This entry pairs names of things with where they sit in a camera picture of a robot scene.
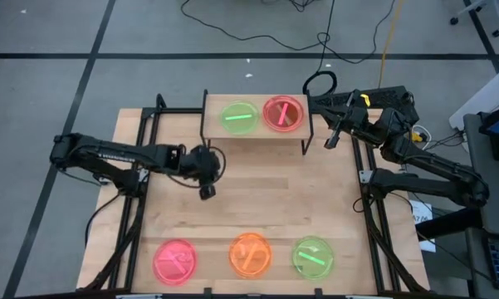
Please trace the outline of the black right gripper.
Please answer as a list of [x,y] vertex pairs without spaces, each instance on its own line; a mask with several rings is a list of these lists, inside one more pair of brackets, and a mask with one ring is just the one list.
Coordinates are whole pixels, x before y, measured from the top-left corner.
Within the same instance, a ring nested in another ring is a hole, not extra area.
[[325,141],[326,149],[334,149],[340,140],[341,131],[348,134],[366,133],[371,126],[369,113],[364,103],[350,100],[334,107],[337,114],[330,137]]

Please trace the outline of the pink transparent plastic plate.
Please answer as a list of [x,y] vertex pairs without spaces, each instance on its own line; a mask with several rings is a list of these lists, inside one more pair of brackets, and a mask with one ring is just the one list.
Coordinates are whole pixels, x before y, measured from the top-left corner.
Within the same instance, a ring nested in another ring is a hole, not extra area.
[[196,272],[198,254],[192,243],[184,239],[163,242],[154,254],[152,268],[157,280],[168,286],[181,286]]

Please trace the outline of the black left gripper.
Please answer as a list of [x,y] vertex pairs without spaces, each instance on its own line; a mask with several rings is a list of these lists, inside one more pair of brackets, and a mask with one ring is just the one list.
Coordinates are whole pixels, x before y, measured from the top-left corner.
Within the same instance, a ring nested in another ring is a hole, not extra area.
[[198,181],[202,186],[199,189],[202,200],[211,199],[216,195],[216,189],[211,184],[218,179],[219,170],[219,158],[206,146],[198,145],[181,157],[181,176]]

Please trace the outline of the white plastic bin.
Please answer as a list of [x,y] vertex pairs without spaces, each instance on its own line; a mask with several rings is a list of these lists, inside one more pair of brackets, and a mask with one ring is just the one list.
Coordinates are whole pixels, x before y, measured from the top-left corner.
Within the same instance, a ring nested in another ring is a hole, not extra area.
[[463,130],[463,116],[479,112],[490,113],[499,109],[499,73],[476,92],[448,119],[452,129]]

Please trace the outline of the red translucent plastic bowl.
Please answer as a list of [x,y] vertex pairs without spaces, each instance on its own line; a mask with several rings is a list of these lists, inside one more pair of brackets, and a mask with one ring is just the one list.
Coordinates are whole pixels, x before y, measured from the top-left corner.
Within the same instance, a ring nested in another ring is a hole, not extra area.
[[292,96],[273,96],[262,107],[262,117],[271,129],[286,133],[302,124],[304,109]]

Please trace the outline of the green transparent plastic plate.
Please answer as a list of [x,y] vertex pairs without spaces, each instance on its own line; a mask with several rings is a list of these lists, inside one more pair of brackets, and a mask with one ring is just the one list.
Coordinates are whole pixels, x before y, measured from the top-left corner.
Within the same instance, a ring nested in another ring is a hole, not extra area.
[[222,109],[219,120],[229,134],[247,135],[256,129],[259,112],[250,102],[234,101]]
[[334,266],[335,254],[323,238],[307,236],[299,239],[291,251],[291,263],[305,279],[327,277]]

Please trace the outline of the grey desk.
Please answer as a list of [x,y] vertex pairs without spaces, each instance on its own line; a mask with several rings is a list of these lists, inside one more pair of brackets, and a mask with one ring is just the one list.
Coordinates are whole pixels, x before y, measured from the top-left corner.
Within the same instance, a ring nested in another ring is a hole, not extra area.
[[486,239],[499,237],[499,161],[493,158],[490,138],[479,132],[482,118],[479,115],[465,115],[464,126],[467,135],[470,159],[473,168],[488,183],[490,198],[480,209],[482,226],[465,231],[467,250],[472,264],[472,289],[477,297],[499,299],[499,289],[484,275],[491,273],[485,249]]

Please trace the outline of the orange transparent plastic plate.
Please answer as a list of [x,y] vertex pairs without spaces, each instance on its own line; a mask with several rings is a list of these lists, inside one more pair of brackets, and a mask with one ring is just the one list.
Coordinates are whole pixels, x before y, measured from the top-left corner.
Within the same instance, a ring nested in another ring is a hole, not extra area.
[[272,248],[261,234],[242,233],[232,240],[227,258],[239,277],[255,279],[271,266]]

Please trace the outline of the wooden shelf with black frame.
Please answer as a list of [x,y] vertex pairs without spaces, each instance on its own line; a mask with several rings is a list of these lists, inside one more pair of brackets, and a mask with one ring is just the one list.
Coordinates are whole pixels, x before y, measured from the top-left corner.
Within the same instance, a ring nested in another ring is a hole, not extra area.
[[[212,140],[298,140],[301,142],[302,154],[306,154],[314,137],[311,105],[308,102],[307,95],[285,95],[296,98],[304,109],[302,124],[296,130],[286,133],[275,131],[264,122],[262,117],[262,107],[264,104],[273,96],[283,95],[285,94],[211,94],[208,91],[204,91],[202,101],[203,112],[199,127],[201,142],[209,146]],[[259,121],[252,133],[247,135],[231,135],[222,127],[219,120],[222,109],[234,101],[246,101],[256,106],[259,112]]]

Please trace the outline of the white paper sheet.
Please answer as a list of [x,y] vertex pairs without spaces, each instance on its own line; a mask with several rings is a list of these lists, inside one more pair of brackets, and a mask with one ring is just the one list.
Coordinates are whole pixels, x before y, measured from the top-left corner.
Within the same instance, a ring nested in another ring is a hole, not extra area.
[[[433,219],[432,205],[430,203],[422,203],[419,201],[411,200],[412,204],[412,214],[415,224],[426,222]],[[420,241],[419,246],[422,251],[425,252],[436,252],[435,240],[430,241]]]

